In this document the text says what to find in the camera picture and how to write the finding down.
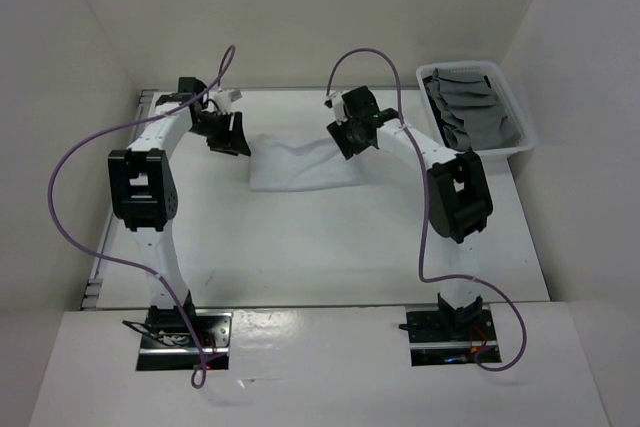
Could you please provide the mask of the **white skirt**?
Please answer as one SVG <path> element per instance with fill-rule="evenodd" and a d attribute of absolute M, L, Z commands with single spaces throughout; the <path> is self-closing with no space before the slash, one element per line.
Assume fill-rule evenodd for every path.
<path fill-rule="evenodd" d="M 362 185 L 364 168 L 346 160 L 330 138 L 262 134 L 251 143 L 249 187 L 254 192 L 308 192 Z"/>

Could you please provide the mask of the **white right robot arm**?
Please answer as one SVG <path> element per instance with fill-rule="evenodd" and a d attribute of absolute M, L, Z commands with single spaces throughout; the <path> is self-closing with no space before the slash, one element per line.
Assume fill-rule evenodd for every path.
<path fill-rule="evenodd" d="M 347 160 L 373 147 L 415 169 L 423 192 L 418 276 L 426 284 L 472 282 L 472 250 L 493 213 L 493 202 L 480 157 L 447 148 L 407 122 L 400 107 L 382 110 L 371 90 L 361 86 L 325 96 L 334 121 L 327 131 Z M 427 235 L 434 231 L 448 243 L 449 265 L 443 274 L 426 272 Z"/>

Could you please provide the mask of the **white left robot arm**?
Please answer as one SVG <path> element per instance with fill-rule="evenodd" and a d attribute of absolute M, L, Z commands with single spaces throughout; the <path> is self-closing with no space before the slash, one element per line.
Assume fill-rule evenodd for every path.
<path fill-rule="evenodd" d="M 139 137 L 108 156 L 113 212 L 152 270 L 147 318 L 130 327 L 167 347 L 190 345 L 199 333 L 173 239 L 179 199 L 170 158 L 188 133 L 203 137 L 214 152 L 249 157 L 242 114 L 232 110 L 241 97 L 237 88 L 208 89 L 195 77 L 181 77 L 175 93 L 159 97 Z"/>

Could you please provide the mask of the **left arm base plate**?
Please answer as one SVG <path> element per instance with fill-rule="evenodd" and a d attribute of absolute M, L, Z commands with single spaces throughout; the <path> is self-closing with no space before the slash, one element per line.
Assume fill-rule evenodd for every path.
<path fill-rule="evenodd" d="M 200 364 L 202 348 L 207 370 L 227 370 L 232 333 L 231 312 L 198 309 L 191 318 L 199 344 L 193 340 L 177 312 L 144 322 L 124 321 L 141 335 L 136 370 L 141 372 L 189 371 Z"/>

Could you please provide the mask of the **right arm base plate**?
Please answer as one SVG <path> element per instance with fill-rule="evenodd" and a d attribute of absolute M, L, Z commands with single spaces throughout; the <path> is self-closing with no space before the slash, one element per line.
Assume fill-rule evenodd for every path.
<path fill-rule="evenodd" d="M 445 329 L 435 306 L 409 308 L 406 320 L 398 328 L 407 334 L 412 367 L 474 364 L 499 364 L 498 346 L 493 317 L 484 308 L 480 318 L 461 332 Z"/>

